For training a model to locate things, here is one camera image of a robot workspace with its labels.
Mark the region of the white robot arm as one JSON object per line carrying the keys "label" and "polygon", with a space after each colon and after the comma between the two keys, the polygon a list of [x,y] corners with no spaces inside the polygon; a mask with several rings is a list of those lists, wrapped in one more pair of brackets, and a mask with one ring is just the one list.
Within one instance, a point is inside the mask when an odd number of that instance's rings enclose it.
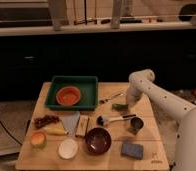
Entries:
{"label": "white robot arm", "polygon": [[132,107],[146,94],[179,123],[173,171],[196,171],[196,105],[155,85],[151,69],[129,75],[126,101]]}

